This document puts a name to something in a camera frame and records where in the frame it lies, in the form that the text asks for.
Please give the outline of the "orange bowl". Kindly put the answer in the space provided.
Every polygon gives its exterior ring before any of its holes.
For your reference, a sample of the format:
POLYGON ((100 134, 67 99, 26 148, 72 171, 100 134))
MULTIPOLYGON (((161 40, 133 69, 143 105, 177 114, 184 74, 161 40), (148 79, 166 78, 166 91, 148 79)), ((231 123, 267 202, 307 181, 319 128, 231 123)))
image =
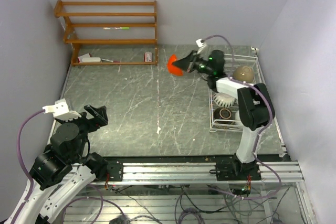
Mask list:
POLYGON ((167 65, 166 65, 167 69, 170 74, 173 74, 175 76, 182 76, 183 75, 182 70, 176 67, 175 65, 173 65, 173 63, 176 61, 177 61, 177 56, 173 54, 167 62, 167 65))

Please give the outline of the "cream bowl patterned rim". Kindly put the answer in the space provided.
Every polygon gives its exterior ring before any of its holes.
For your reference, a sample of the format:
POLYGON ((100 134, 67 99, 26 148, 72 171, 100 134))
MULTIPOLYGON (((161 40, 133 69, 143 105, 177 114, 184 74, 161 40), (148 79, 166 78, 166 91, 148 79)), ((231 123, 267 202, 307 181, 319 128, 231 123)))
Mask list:
POLYGON ((213 100, 215 104, 221 108, 231 108, 236 102, 233 96, 225 93, 214 93, 213 100))

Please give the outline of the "black glossy bowl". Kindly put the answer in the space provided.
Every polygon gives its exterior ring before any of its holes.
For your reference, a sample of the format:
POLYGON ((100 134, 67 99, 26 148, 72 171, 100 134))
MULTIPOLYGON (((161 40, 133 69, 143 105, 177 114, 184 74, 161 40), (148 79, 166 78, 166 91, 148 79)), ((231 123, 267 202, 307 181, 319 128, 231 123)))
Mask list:
POLYGON ((233 78, 241 82, 253 83, 254 71, 249 66, 239 66, 234 70, 233 78))

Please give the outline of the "dark brown bowl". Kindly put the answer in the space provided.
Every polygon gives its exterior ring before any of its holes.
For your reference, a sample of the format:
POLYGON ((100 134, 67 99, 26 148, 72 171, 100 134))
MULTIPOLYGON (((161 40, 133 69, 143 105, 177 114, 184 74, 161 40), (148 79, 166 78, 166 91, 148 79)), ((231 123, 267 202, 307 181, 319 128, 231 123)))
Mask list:
POLYGON ((213 113, 215 124, 230 125, 232 124, 232 112, 227 108, 217 108, 213 113))

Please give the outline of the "white bowl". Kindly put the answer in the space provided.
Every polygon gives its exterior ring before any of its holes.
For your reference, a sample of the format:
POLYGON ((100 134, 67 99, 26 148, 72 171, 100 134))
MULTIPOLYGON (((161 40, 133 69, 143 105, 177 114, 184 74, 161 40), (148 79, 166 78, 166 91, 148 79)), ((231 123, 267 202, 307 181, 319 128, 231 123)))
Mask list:
POLYGON ((235 121, 235 124, 236 124, 236 125, 243 126, 238 111, 235 113, 235 119, 234 119, 234 121, 235 121))

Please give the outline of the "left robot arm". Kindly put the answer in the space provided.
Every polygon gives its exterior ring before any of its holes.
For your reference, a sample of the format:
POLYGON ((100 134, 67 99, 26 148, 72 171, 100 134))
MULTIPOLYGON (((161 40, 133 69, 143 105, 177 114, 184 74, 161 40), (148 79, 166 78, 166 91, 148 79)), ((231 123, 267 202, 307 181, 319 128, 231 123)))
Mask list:
POLYGON ((106 177, 108 162, 90 152, 88 134, 108 124, 107 108, 86 105, 84 109, 78 113, 61 99, 30 116, 51 113, 60 123, 30 170, 22 158, 18 132, 16 153, 28 182, 6 223, 52 223, 84 187, 106 177))

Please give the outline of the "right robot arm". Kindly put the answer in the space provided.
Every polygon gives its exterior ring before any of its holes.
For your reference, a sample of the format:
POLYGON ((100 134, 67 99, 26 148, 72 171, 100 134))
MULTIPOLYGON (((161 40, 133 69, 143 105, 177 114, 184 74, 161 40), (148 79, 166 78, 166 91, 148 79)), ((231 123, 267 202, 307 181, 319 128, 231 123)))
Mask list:
POLYGON ((224 53, 220 50, 212 51, 206 60, 196 50, 180 60, 172 55, 167 68, 177 76, 193 71, 205 74, 212 91, 229 95, 238 101, 240 121, 244 127, 239 147, 229 167, 236 179, 244 179, 255 167, 259 140, 275 116, 266 85, 250 84, 230 77, 225 72, 224 53))

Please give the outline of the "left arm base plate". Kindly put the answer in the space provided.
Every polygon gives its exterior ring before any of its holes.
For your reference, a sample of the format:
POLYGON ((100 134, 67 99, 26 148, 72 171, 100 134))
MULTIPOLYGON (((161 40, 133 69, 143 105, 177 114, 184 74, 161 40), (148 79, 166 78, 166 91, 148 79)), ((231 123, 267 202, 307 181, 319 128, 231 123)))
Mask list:
POLYGON ((121 182, 123 180, 123 164, 120 161, 110 161, 107 164, 107 181, 121 182))

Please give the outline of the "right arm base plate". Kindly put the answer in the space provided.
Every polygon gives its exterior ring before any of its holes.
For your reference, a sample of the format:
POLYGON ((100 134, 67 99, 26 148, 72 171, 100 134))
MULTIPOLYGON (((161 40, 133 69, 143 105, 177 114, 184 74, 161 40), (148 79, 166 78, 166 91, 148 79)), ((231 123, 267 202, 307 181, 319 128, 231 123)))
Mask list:
POLYGON ((261 180, 259 166, 255 162, 217 163, 211 172, 216 175, 217 181, 261 180))

